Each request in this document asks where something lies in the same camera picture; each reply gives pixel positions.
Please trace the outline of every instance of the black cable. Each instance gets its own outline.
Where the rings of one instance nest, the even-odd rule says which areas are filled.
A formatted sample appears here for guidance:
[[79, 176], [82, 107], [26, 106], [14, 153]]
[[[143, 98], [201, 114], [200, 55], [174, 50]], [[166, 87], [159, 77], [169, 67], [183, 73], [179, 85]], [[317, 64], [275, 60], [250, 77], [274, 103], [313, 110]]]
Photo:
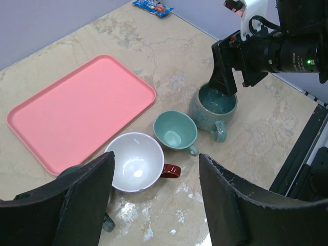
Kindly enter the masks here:
[[249, 21], [249, 29], [250, 29], [250, 32], [255, 36], [255, 37], [258, 37], [258, 38], [265, 38], [265, 37], [268, 37], [269, 35], [267, 36], [262, 36], [262, 35], [259, 35], [257, 30], [255, 30], [253, 28], [253, 23], [252, 21], [253, 20], [256, 20], [256, 21], [259, 21], [261, 22], [264, 26], [270, 28], [270, 29], [273, 29], [273, 30], [276, 30], [277, 32], [281, 32], [281, 27], [276, 25], [276, 24], [273, 24], [272, 22], [268, 21], [267, 19], [265, 19], [264, 17], [260, 16], [260, 15], [254, 15], [250, 21]]

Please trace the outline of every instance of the candy wrapper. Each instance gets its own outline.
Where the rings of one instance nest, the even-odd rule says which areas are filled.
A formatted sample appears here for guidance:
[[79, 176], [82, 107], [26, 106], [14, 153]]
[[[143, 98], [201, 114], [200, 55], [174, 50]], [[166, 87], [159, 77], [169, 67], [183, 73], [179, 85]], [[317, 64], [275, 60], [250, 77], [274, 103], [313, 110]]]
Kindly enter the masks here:
[[173, 8], [165, 6], [158, 1], [144, 1], [144, 0], [137, 0], [133, 2], [134, 5], [147, 10], [149, 13], [155, 14], [160, 18], [167, 16]]

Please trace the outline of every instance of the mint green cup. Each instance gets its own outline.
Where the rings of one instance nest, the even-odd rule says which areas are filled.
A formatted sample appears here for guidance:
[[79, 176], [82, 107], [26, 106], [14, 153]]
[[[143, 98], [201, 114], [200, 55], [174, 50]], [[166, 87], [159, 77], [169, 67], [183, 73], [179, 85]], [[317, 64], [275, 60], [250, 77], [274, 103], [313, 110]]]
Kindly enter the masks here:
[[167, 148], [187, 151], [192, 156], [199, 155], [199, 149], [194, 146], [198, 132], [195, 122], [186, 114], [169, 110], [162, 112], [153, 125], [157, 139]]

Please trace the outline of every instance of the plastic tray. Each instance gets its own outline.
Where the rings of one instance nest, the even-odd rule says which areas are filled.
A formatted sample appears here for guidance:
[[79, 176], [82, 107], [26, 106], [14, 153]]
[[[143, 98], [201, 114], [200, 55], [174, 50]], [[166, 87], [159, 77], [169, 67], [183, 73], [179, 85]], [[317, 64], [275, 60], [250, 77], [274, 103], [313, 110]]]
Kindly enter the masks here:
[[7, 123], [46, 170], [81, 164], [155, 100], [155, 90], [98, 56], [12, 109]]

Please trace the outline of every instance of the mug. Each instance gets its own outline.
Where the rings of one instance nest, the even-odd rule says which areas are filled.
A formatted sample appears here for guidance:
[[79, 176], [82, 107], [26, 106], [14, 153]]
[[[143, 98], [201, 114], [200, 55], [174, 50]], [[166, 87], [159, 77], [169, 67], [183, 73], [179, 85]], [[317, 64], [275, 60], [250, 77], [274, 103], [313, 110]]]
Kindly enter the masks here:
[[227, 96], [211, 89], [206, 83], [194, 93], [189, 104], [189, 115], [198, 128], [211, 133], [217, 142], [227, 138], [227, 124], [237, 108], [237, 96]]
[[195, 122], [186, 114], [169, 110], [161, 113], [153, 125], [157, 139], [171, 150], [185, 150], [192, 156], [198, 156], [199, 150], [194, 146], [197, 139]]
[[141, 192], [160, 177], [178, 178], [181, 168], [164, 163], [164, 152], [151, 136], [130, 132], [114, 139], [105, 152], [115, 154], [112, 186], [124, 192]]

